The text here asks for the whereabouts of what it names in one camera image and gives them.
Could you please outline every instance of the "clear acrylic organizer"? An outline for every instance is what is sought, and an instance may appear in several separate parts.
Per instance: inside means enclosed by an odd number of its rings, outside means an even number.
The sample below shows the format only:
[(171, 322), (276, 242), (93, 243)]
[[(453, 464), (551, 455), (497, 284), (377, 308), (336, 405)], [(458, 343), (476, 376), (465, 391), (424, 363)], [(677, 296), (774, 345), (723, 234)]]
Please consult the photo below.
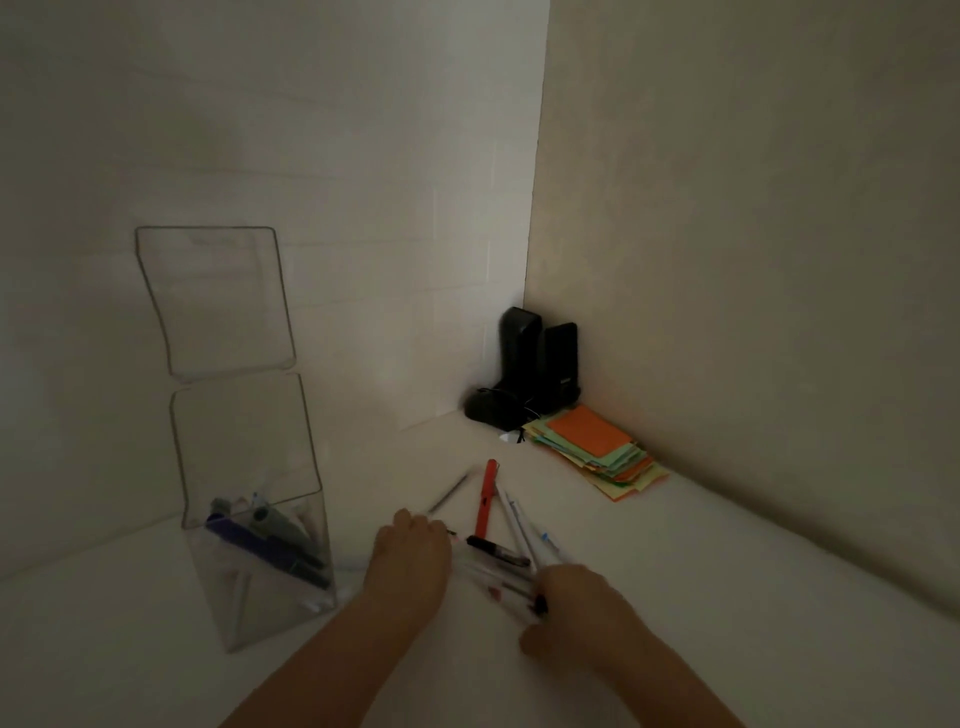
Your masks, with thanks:
[(228, 652), (336, 608), (302, 382), (206, 381), (171, 399), (182, 526)]

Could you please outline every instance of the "desk surface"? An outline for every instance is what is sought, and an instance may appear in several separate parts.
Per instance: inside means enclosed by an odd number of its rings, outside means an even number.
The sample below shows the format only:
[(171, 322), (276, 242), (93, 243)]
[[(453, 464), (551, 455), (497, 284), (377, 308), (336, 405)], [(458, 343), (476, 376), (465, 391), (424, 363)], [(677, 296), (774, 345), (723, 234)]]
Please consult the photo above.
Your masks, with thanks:
[[(323, 458), (335, 557), (369, 552), (490, 457), (566, 550), (604, 573), (752, 726), (947, 726), (960, 715), (960, 626), (674, 475), (610, 503), (530, 444), (453, 413)], [(472, 529), (480, 477), (444, 506)], [(492, 538), (509, 543), (494, 509)], [(221, 651), (176, 520), (0, 583), (0, 700), (12, 726), (215, 726), (320, 626)], [(517, 626), (454, 581), (366, 725), (632, 725), (588, 678), (542, 674)]]

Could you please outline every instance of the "white wall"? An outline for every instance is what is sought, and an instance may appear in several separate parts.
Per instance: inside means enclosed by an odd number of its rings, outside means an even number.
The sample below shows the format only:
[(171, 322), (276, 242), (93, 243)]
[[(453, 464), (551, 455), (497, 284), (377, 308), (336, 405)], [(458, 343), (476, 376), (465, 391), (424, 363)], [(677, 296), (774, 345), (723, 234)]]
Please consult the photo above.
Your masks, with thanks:
[(138, 225), (265, 225), (324, 463), (495, 376), (547, 0), (20, 0), (0, 21), (11, 572), (175, 514)]
[(554, 2), (526, 303), (661, 457), (960, 615), (958, 9)]

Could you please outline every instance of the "red pen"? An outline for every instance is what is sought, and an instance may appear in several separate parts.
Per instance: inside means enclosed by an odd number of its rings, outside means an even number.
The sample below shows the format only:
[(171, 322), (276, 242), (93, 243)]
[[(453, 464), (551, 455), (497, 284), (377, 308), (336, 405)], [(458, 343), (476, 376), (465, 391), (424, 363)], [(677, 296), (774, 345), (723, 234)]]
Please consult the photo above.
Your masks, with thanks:
[(477, 527), (473, 535), (481, 539), (487, 538), (487, 521), (490, 519), (490, 505), (496, 495), (496, 471), (499, 468), (496, 460), (487, 461), (487, 469), (483, 473), (483, 490), (480, 491), (480, 510), (477, 512)]

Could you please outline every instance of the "black marker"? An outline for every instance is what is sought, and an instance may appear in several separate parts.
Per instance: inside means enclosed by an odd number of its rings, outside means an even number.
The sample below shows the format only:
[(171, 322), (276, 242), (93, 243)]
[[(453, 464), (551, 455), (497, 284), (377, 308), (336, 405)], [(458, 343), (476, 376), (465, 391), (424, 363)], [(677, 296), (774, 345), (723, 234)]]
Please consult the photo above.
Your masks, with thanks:
[(505, 564), (510, 564), (513, 567), (526, 569), (530, 566), (530, 559), (526, 556), (518, 554), (515, 551), (510, 551), (508, 548), (499, 546), (493, 541), (481, 539), (479, 536), (467, 536), (467, 545), (473, 546), (484, 553), (489, 553), (494, 559), (502, 561)]

